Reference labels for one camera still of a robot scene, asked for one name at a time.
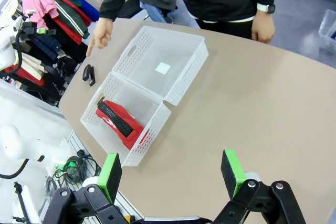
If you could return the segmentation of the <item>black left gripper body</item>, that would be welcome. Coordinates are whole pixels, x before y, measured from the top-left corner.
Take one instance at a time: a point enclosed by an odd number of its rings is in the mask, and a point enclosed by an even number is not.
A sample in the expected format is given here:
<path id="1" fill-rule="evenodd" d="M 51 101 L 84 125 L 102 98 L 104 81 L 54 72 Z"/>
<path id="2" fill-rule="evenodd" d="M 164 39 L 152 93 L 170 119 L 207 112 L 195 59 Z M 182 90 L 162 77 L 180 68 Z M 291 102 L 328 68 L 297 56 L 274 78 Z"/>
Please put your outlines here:
<path id="1" fill-rule="evenodd" d="M 37 34 L 36 22 L 23 22 L 20 28 L 21 35 L 34 35 Z"/>

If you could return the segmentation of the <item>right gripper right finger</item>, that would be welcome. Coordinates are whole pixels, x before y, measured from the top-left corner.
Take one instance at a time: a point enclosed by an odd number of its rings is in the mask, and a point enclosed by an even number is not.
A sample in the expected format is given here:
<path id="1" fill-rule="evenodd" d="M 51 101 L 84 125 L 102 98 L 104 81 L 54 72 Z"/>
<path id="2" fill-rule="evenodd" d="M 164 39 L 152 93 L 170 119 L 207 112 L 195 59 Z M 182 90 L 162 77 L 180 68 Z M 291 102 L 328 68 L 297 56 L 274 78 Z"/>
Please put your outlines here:
<path id="1" fill-rule="evenodd" d="M 251 212 L 258 212 L 266 223 L 305 223 L 290 185 L 284 180 L 270 186 L 248 178 L 233 149 L 223 150 L 222 176 L 230 201 L 213 223 L 244 223 Z"/>

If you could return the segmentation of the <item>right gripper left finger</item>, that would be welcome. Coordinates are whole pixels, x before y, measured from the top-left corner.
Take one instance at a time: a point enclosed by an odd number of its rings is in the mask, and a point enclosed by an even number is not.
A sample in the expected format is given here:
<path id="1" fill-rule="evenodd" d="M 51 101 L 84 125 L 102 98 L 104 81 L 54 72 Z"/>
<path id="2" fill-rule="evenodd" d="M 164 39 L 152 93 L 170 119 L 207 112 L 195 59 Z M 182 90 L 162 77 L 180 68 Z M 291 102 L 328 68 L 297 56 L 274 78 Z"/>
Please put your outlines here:
<path id="1" fill-rule="evenodd" d="M 48 206 L 43 223 L 83 223 L 95 217 L 99 223 L 136 223 L 114 204 L 122 176 L 119 154 L 108 154 L 98 180 L 77 191 L 59 188 Z"/>

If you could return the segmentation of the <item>person's right hand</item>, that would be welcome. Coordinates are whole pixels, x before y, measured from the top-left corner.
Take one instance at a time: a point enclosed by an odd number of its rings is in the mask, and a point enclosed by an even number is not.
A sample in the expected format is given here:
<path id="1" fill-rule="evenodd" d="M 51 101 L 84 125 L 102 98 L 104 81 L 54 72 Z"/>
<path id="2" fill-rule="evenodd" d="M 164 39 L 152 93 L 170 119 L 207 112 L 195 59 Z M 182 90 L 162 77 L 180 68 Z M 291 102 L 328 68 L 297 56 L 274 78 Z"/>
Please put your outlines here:
<path id="1" fill-rule="evenodd" d="M 91 40 L 87 48 L 86 57 L 91 55 L 94 47 L 103 49 L 108 45 L 111 40 L 111 34 L 113 29 L 113 20 L 108 18 L 99 18 L 97 25 L 91 35 Z"/>

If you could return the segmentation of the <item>person's left hand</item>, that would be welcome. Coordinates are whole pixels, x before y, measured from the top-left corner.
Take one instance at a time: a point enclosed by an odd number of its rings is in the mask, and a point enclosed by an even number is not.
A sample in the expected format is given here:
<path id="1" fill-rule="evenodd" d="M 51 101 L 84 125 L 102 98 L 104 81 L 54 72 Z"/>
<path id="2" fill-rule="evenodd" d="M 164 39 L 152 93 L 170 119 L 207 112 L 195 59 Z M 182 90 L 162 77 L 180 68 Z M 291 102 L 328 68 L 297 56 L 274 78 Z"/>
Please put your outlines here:
<path id="1" fill-rule="evenodd" d="M 252 23 L 252 40 L 268 44 L 274 35 L 275 26 L 272 15 L 258 10 Z"/>

